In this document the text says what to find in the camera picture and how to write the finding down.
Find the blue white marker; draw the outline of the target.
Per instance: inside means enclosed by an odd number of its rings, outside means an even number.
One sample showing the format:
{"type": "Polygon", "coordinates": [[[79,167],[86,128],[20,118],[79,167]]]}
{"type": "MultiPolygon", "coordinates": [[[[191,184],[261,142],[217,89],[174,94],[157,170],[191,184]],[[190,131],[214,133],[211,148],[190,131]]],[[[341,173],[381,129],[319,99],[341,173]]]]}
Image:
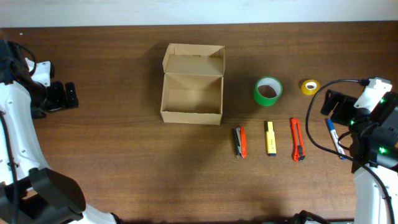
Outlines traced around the blue white marker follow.
{"type": "Polygon", "coordinates": [[[338,140],[338,135],[336,133],[335,126],[330,119],[326,119],[326,125],[328,127],[328,130],[330,132],[331,138],[333,140],[333,143],[335,145],[335,149],[338,153],[345,155],[344,149],[339,145],[339,140],[338,140]]]}

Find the yellow tape roll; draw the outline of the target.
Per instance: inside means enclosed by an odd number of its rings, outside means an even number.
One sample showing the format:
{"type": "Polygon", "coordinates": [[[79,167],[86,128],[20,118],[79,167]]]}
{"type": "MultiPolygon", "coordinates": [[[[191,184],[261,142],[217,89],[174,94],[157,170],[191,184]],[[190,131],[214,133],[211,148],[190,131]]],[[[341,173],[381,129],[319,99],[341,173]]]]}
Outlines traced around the yellow tape roll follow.
{"type": "Polygon", "coordinates": [[[300,89],[304,95],[314,95],[320,89],[320,84],[316,80],[305,80],[300,89]]]}

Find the green tape roll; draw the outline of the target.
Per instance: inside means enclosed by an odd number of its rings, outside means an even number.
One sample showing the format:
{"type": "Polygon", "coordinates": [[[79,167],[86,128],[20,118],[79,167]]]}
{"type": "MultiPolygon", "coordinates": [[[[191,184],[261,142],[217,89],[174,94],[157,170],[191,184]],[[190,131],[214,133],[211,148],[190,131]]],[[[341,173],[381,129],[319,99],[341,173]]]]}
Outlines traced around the green tape roll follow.
{"type": "Polygon", "coordinates": [[[261,106],[274,105],[282,95],[281,82],[274,77],[262,77],[258,79],[254,87],[253,97],[261,106]]]}

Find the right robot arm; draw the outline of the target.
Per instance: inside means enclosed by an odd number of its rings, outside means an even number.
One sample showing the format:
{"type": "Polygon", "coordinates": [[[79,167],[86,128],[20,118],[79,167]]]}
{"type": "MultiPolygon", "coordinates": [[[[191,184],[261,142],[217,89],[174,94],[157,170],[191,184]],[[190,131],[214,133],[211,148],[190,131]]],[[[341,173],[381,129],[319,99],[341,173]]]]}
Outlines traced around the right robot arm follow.
{"type": "Polygon", "coordinates": [[[390,223],[397,212],[397,93],[387,92],[369,111],[356,98],[328,90],[321,114],[347,126],[352,144],[350,156],[364,164],[352,165],[356,185],[355,223],[390,223]]]}

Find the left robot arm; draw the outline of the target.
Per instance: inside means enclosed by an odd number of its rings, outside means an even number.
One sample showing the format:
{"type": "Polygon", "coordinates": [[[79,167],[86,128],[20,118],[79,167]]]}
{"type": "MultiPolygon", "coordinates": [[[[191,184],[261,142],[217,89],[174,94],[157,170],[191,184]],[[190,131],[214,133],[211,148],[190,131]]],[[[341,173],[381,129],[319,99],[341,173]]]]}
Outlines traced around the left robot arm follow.
{"type": "Polygon", "coordinates": [[[1,220],[6,223],[122,223],[88,205],[75,180],[50,168],[33,120],[79,106],[72,82],[53,82],[51,62],[1,41],[1,220]]]}

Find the brown cardboard box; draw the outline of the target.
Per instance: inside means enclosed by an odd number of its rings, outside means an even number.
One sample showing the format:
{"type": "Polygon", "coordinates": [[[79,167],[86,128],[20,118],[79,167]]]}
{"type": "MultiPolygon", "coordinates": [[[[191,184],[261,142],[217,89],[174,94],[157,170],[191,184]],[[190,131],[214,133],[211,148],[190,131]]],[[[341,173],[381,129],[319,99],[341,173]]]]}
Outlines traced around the brown cardboard box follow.
{"type": "Polygon", "coordinates": [[[225,48],[169,44],[162,61],[160,113],[165,123],[220,125],[223,116],[225,48]]]}

